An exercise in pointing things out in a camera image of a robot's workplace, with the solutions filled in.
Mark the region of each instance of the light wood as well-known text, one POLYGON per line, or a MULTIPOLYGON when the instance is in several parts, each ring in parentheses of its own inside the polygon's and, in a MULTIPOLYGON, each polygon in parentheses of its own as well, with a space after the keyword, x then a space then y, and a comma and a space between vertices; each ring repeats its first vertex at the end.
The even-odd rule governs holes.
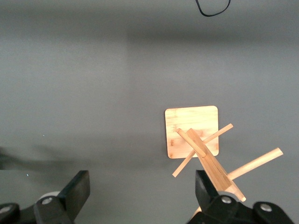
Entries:
POLYGON ((178 129, 177 133, 192 147, 194 152, 198 153, 201 157, 205 157, 206 153, 185 133, 182 129, 178 129))
POLYGON ((193 129, 189 129, 186 133, 201 149, 206 153, 204 158, 199 160, 209 176, 211 182, 217 191, 227 191, 235 194, 240 201, 245 201, 246 197, 236 186, 236 184, 228 178, 228 175, 218 160, 212 155, 207 146, 193 129))
MULTIPOLYGON (((215 106, 167 109, 165 124, 168 156, 172 159, 186 158, 193 148, 178 136, 176 130, 181 128, 186 132, 192 127, 202 139, 205 139, 218 131, 218 109, 215 106)), ((211 140, 207 146, 213 155, 217 155, 218 137, 211 140)))
MULTIPOLYGON (((225 133, 226 131, 228 131, 229 129, 231 129, 233 127, 232 124, 226 125, 224 128, 220 129, 219 131, 217 131, 216 133, 210 135, 209 137, 207 137, 206 139, 203 140, 204 144, 207 144, 209 141, 213 140, 214 138, 220 136, 221 134, 225 133)), ((187 165, 187 163, 191 160, 191 158, 194 156, 195 151, 192 150, 189 155, 184 159, 184 161, 179 165, 179 167, 173 172, 173 176, 177 177, 177 175, 183 170, 183 168, 187 165)))
POLYGON ((199 213, 200 211, 201 211, 201 207, 199 206, 199 207, 196 209, 195 213, 193 214, 192 218, 193 218, 197 213, 199 213))
POLYGON ((279 149, 273 149, 272 151, 256 158, 255 160, 241 166, 240 168, 234 170, 233 172, 228 174, 229 179, 233 180, 279 156, 283 155, 283 152, 279 149))

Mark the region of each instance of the wooden dowel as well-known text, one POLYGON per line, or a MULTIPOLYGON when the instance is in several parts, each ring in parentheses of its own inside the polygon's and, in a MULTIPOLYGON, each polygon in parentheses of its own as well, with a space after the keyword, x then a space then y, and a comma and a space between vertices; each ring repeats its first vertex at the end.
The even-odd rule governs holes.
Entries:
MULTIPOLYGON (((225 133, 226 131, 228 131, 232 127, 233 127, 232 124, 226 125, 224 128, 220 129, 219 131, 215 132, 211 136, 207 137, 205 140, 203 140, 203 142, 205 144, 208 143, 208 142, 210 142, 211 140, 213 140, 214 138, 217 138, 218 136, 220 136, 221 134, 225 133)), ((179 165, 179 167, 173 172, 172 175, 174 177, 177 177, 177 175, 184 169, 184 167, 192 159, 192 157, 194 156, 194 154, 195 154, 195 150, 192 150, 189 153, 189 155, 184 159, 184 161, 179 165)))
POLYGON ((203 142, 206 144, 209 141, 213 140, 214 138, 217 138, 218 136, 220 136, 221 134, 227 132, 229 129, 231 129, 233 127, 232 124, 226 125, 224 128, 220 129, 219 131, 215 132, 214 134, 210 135, 209 137, 207 137, 206 139, 203 140, 203 142))
POLYGON ((233 180, 279 156, 283 155, 283 152, 279 149, 273 149, 272 151, 266 153, 265 155, 262 155, 255 160, 245 164, 244 166, 241 166, 240 168, 234 170, 233 172, 228 174, 229 179, 233 180))
POLYGON ((206 156, 206 153, 182 130, 178 129, 177 133, 192 147, 196 152, 204 158, 206 156))

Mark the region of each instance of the bamboo piece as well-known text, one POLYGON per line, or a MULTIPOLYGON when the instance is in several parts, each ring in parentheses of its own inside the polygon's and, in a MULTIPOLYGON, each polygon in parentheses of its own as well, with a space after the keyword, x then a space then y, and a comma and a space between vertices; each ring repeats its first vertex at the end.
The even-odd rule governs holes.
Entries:
POLYGON ((206 157, 200 158, 204 169, 207 171, 207 175, 212 181, 217 191, 228 191, 237 196, 240 201, 245 201, 246 197, 236 186, 236 184, 228 178, 228 175, 218 160, 212 155, 210 150, 202 142, 200 137, 193 129, 187 131, 187 135, 206 153, 206 157))
MULTIPOLYGON (((216 106, 170 108, 165 111, 167 154, 171 159, 186 158, 193 148, 177 134, 177 129, 198 130, 202 139, 218 131, 218 109, 216 106)), ((213 155, 218 154, 219 141, 214 138, 207 146, 213 155)))
POLYGON ((194 141, 182 130, 178 129, 177 133, 192 147, 194 148, 197 155, 200 157, 205 157, 206 153, 196 144, 194 141))
POLYGON ((283 155, 283 152, 279 149, 273 149, 272 151, 256 158, 255 160, 241 166, 240 168, 232 171, 231 173, 228 174, 229 179, 233 180, 279 156, 283 155))
MULTIPOLYGON (((220 136, 221 134, 225 133, 229 129, 233 127, 232 124, 226 125, 224 128, 220 129, 219 131, 215 132, 214 134, 210 135, 206 139, 203 140, 203 143, 206 144, 209 141, 213 140, 214 138, 220 136)), ((177 175, 184 169, 184 167, 187 165, 187 163, 191 160, 191 158, 194 156, 195 150, 192 150, 189 155, 184 159, 184 161, 179 165, 179 167, 173 172, 173 176, 177 177, 177 175)))

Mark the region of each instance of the black plastic part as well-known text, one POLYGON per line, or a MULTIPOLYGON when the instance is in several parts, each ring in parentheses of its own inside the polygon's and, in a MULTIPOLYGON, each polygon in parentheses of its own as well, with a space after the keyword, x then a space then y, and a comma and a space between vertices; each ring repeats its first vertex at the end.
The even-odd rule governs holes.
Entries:
POLYGON ((219 195, 204 170, 196 171, 195 191, 202 212, 198 212, 188 224, 294 224, 273 203, 257 202, 250 209, 232 197, 219 195), (272 211, 262 210, 263 203, 269 205, 272 211))
POLYGON ((75 220, 90 195, 89 172, 81 170, 58 194, 71 220, 75 220))
POLYGON ((262 224, 294 224, 285 212, 276 204, 270 202, 257 202, 253 205, 253 215, 262 224), (266 204, 271 207, 271 211, 264 211, 261 205, 266 204))
POLYGON ((58 197, 44 197, 33 206, 36 224, 73 224, 58 197))
POLYGON ((45 197, 23 210, 15 203, 0 205, 0 210, 12 206, 0 214, 0 224, 72 224, 89 195, 89 173, 79 171, 57 197, 49 196, 50 203, 41 203, 45 197))
POLYGON ((8 208, 9 210, 6 212, 2 212, 0 214, 0 224, 5 223, 9 220, 17 219, 20 215, 20 207, 15 203, 7 203, 0 205, 0 211, 2 209, 8 208))
POLYGON ((202 211, 205 211, 210 206, 211 201, 219 196, 204 170, 196 170, 195 195, 202 211))

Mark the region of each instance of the wooden square block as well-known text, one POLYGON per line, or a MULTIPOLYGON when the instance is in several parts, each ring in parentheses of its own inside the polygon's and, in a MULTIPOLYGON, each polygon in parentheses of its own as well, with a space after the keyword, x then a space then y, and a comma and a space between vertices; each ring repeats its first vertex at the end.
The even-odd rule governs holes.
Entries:
MULTIPOLYGON (((169 158, 186 158, 193 148, 176 132, 181 128, 187 132, 190 128, 204 140, 218 131, 218 108, 199 106, 173 108, 165 111, 167 153, 169 158)), ((218 137, 206 144, 213 155, 218 155, 218 137)))

